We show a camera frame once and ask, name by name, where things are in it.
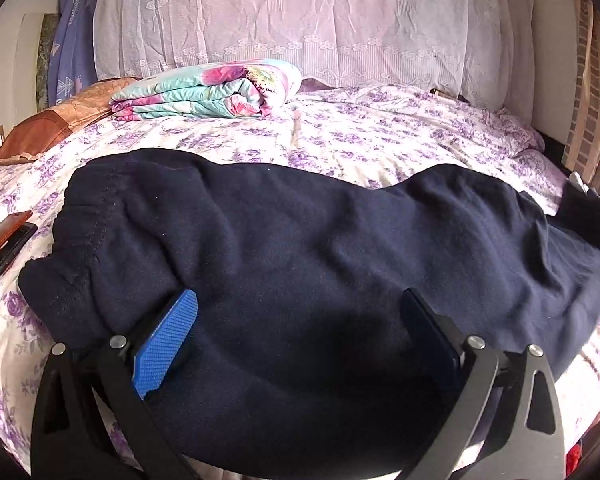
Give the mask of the white lace headboard cover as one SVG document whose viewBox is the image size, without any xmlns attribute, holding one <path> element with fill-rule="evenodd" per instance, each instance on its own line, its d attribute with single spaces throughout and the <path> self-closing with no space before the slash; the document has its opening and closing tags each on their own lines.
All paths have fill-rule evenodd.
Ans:
<svg viewBox="0 0 600 480">
<path fill-rule="evenodd" d="M 97 0 L 99 78 L 281 58 L 329 87 L 411 84 L 533 110 L 533 0 Z"/>
</svg>

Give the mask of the brown leather pillow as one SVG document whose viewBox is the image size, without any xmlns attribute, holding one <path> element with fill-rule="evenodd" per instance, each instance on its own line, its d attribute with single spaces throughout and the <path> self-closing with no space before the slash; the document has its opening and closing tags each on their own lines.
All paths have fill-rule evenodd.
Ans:
<svg viewBox="0 0 600 480">
<path fill-rule="evenodd" d="M 68 136 L 108 117 L 112 95 L 135 81 L 118 78 L 95 82 L 72 98 L 20 122 L 0 147 L 0 166 L 34 162 Z"/>
</svg>

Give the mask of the purple floral bedspread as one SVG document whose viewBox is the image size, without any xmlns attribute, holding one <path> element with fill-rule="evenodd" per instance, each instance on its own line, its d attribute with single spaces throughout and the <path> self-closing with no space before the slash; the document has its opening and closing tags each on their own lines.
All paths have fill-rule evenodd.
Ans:
<svg viewBox="0 0 600 480">
<path fill-rule="evenodd" d="M 371 86 L 299 94 L 267 118 L 106 118 L 35 162 L 0 166 L 0 222 L 30 211 L 36 233 L 0 278 L 0 450 L 30 464 L 35 395 L 52 341 L 23 300 L 18 274 L 46 255 L 76 168 L 140 148 L 172 148 L 217 162 L 267 162 L 382 188 L 437 164 L 490 174 L 557 208 L 565 178 L 541 137 L 507 110 L 488 112 L 411 87 Z"/>
</svg>

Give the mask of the folded teal pink floral quilt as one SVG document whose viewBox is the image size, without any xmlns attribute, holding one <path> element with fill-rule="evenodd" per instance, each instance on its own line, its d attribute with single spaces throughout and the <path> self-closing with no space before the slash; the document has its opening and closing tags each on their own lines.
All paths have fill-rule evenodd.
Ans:
<svg viewBox="0 0 600 480">
<path fill-rule="evenodd" d="M 129 84 L 112 95 L 110 110 L 125 122 L 266 116 L 292 98 L 301 81 L 297 66 L 274 58 L 186 66 Z"/>
</svg>

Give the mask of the brown leather wallet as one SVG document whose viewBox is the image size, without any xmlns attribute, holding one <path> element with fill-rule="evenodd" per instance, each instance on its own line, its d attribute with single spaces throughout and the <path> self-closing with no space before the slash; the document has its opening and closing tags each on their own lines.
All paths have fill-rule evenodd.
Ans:
<svg viewBox="0 0 600 480">
<path fill-rule="evenodd" d="M 8 214 L 0 222 L 0 277 L 38 230 L 38 226 L 29 221 L 31 217 L 32 211 L 25 210 Z"/>
</svg>

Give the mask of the blue patterned curtain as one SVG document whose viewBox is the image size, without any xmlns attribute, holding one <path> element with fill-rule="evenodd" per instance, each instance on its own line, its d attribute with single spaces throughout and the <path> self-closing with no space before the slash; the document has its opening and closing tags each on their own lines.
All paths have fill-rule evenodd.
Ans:
<svg viewBox="0 0 600 480">
<path fill-rule="evenodd" d="M 67 101 L 97 81 L 93 20 L 97 0 L 59 0 L 59 21 L 50 50 L 47 104 Z"/>
</svg>

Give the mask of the navy blue sweatpants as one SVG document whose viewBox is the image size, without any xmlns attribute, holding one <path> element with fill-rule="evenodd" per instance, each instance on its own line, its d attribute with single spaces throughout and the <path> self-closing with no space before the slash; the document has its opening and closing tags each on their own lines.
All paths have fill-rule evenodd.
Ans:
<svg viewBox="0 0 600 480">
<path fill-rule="evenodd" d="M 555 375 L 600 319 L 600 248 L 455 165 L 368 190 L 145 148 L 76 170 L 53 238 L 18 285 L 70 348 L 196 294 L 197 321 L 148 408 L 178 452 L 260 478 L 416 463 L 453 399 L 402 323 L 405 289 L 492 347 L 538 344 Z"/>
</svg>

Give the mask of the brick pattern wall panel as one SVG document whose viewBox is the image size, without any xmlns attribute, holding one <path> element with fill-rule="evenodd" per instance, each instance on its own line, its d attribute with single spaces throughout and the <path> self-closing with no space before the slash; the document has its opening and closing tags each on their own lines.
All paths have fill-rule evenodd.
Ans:
<svg viewBox="0 0 600 480">
<path fill-rule="evenodd" d="M 562 164 L 600 192 L 600 11 L 592 0 L 574 0 L 577 79 Z"/>
</svg>

